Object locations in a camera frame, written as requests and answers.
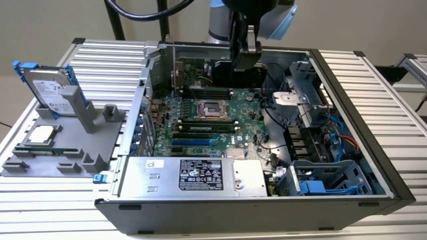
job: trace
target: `metal slat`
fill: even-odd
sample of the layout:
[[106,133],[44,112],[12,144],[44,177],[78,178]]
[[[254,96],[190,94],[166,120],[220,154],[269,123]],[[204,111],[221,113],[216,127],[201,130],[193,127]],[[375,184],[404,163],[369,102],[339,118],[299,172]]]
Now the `metal slat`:
[[32,222],[0,224],[0,234],[116,230],[109,221]]
[[376,84],[379,85],[380,82],[373,77],[353,77],[353,76],[339,76],[336,77],[340,83],[347,84]]
[[348,71],[367,71],[367,67],[360,63],[357,65],[355,64],[328,64],[328,67],[332,70],[348,70]]
[[380,146],[387,148],[400,148],[407,146],[413,147],[427,147],[427,139],[425,137],[388,137],[388,136],[377,136],[375,137]]
[[373,121],[411,121],[413,123],[413,121],[411,120],[411,118],[408,116],[381,116],[381,115],[365,115],[361,116],[364,121],[368,120],[373,120]]
[[69,202],[92,201],[96,193],[90,191],[50,191],[50,192],[1,192],[0,203],[20,202]]
[[93,201],[0,202],[0,212],[93,210]]
[[360,91],[384,91],[385,89],[380,84],[361,84],[361,83],[341,83],[344,90],[360,90]]
[[324,60],[328,64],[363,65],[359,59],[325,58]]
[[399,173],[427,173],[427,162],[423,160],[391,160]]
[[355,54],[344,54],[344,53],[320,53],[324,59],[357,59]]
[[332,70],[336,77],[367,77],[371,78],[372,74],[369,71],[347,71],[347,70]]
[[100,222],[106,221],[97,209],[68,211],[22,211],[0,212],[0,228],[10,223],[42,223],[42,222]]
[[371,130],[371,132],[375,135],[375,137],[388,136],[389,138],[391,137],[395,138],[395,137],[424,136],[424,134],[419,130],[416,131]]
[[427,160],[427,148],[383,148],[391,160]]
[[427,213],[420,214],[391,214],[372,215],[357,221],[352,226],[380,226],[380,225],[427,225]]
[[0,193],[45,192],[45,191],[88,191],[93,189],[92,183],[5,183],[0,185]]
[[375,130],[388,130],[388,131],[420,131],[416,126],[396,126],[396,125],[369,125],[368,129]]
[[412,126],[412,121],[389,121],[389,120],[365,120],[365,124],[369,125],[403,125]]

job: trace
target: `wire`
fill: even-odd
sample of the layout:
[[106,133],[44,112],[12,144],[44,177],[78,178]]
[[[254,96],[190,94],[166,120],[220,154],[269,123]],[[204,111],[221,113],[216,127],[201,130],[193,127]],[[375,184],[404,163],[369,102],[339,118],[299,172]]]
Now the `wire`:
[[193,99],[197,100],[197,97],[196,97],[196,94],[194,94],[193,90],[192,90],[189,87],[188,87],[188,90],[189,90],[189,92],[192,93]]
[[303,116],[304,116],[312,109],[313,109],[313,107],[311,107],[311,108],[299,116],[299,118],[296,119],[296,122],[295,122],[295,126],[299,125]]
[[421,102],[419,103],[419,105],[417,105],[417,107],[416,107],[416,109],[415,109],[415,112],[417,112],[417,111],[421,109],[423,104],[424,104],[424,101],[421,101]]
[[261,147],[261,148],[265,149],[265,150],[272,150],[272,149],[277,149],[277,148],[281,148],[281,147],[285,147],[285,146],[287,146],[285,144],[283,144],[283,145],[275,146],[275,147],[264,147],[264,146],[261,145],[261,141],[264,140],[264,138],[266,137],[266,135],[268,135],[268,134],[265,134],[265,135],[261,137],[261,139],[257,141],[257,146],[258,146],[258,147]]
[[148,99],[148,101],[150,102],[150,104],[153,105],[156,111],[157,111],[157,116],[154,117],[154,119],[157,119],[158,115],[160,115],[160,111],[158,111],[158,108],[157,108],[157,105],[154,104],[153,100],[150,100],[145,95],[144,97]]
[[349,141],[347,138],[344,138],[345,142],[349,143],[351,146],[356,147],[356,145]]
[[[269,99],[268,97],[264,97],[261,100],[258,100],[258,108],[261,108],[261,102],[262,102],[264,100],[268,100],[268,99]],[[272,114],[268,112],[268,110],[266,110],[265,107],[264,107],[264,110],[265,110],[265,113],[266,113],[268,117],[270,118],[270,120],[272,120],[284,130],[287,130],[285,126],[283,126],[281,123],[273,118]]]
[[325,145],[327,145],[327,134],[324,132],[320,133],[316,140],[317,140],[317,144],[319,144],[319,148],[321,150],[321,153],[324,154],[327,161],[331,162],[331,157],[329,157],[329,154],[328,154],[328,150],[325,148]]
[[106,3],[109,4],[110,8],[125,18],[130,19],[132,21],[138,22],[149,22],[156,21],[162,17],[169,17],[173,14],[176,14],[178,11],[181,11],[186,6],[193,2],[194,0],[182,0],[178,4],[176,4],[173,7],[145,15],[137,15],[133,13],[129,13],[125,11],[116,3],[116,0],[106,0]]
[[353,138],[351,138],[349,136],[345,136],[345,135],[337,135],[340,138],[351,141],[353,143],[353,146],[356,147],[356,150],[359,151],[359,144],[356,142],[356,140]]
[[[340,132],[343,133],[345,130],[344,123],[328,114],[325,114],[324,116],[340,125]],[[341,160],[343,155],[344,155],[344,141],[340,141],[339,153],[333,163],[337,163]]]
[[279,149],[279,148],[281,148],[281,147],[285,147],[287,145],[283,144],[283,145],[275,146],[275,147],[264,147],[264,146],[261,145],[261,143],[258,143],[257,146],[260,146],[260,147],[261,147],[262,149],[265,149],[265,150],[273,150],[273,149]]
[[10,126],[9,124],[5,124],[5,123],[1,122],[1,121],[0,121],[0,124],[1,124],[2,126],[6,126],[8,128],[12,128],[12,126]]
[[273,76],[266,72],[266,76],[268,76],[268,79],[270,80],[270,83],[272,83],[272,85],[273,85],[273,88],[276,89],[276,90],[279,90],[279,88],[277,88],[277,86],[276,86],[276,83],[275,83],[275,79],[273,79]]
[[210,83],[213,83],[213,81],[204,76],[197,76],[197,79],[208,80]]

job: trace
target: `blue clip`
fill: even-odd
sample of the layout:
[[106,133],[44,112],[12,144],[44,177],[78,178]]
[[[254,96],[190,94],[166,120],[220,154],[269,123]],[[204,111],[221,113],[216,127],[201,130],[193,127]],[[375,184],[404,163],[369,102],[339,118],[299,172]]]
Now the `blue clip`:
[[106,183],[106,175],[105,174],[94,174],[92,179],[93,184],[105,184]]
[[20,65],[21,69],[36,69],[38,67],[38,63],[36,62],[24,62],[22,65]]
[[307,194],[307,195],[312,195],[312,194],[323,195],[327,192],[323,182],[316,180],[303,181],[300,183],[300,191],[303,194]]
[[20,64],[21,64],[21,62],[17,61],[17,60],[13,62],[13,70],[14,70],[14,72],[17,73],[17,76],[18,76],[21,82],[25,83],[25,82],[26,82],[26,79],[25,79],[24,74],[21,73]]
[[329,138],[331,138],[331,141],[332,141],[333,145],[340,143],[335,130],[331,130]]

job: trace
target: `power supply label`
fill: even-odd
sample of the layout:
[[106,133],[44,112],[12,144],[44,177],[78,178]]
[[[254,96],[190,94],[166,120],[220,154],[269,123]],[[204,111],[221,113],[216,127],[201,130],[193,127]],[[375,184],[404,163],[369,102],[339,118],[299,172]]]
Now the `power supply label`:
[[224,190],[221,160],[180,160],[178,189]]

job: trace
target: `blue cable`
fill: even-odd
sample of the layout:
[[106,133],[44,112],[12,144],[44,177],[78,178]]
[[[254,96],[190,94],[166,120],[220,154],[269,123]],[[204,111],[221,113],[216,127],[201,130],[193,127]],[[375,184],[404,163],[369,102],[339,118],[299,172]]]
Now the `blue cable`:
[[341,195],[341,194],[351,195],[357,190],[357,188],[359,188],[357,186],[349,186],[345,189],[328,189],[325,190],[325,193],[329,195]]
[[[340,125],[340,132],[343,134],[344,133],[344,123],[331,115],[324,114],[324,116]],[[340,140],[339,153],[337,153],[337,156],[336,156],[333,163],[337,163],[341,160],[343,155],[344,155],[344,141]]]

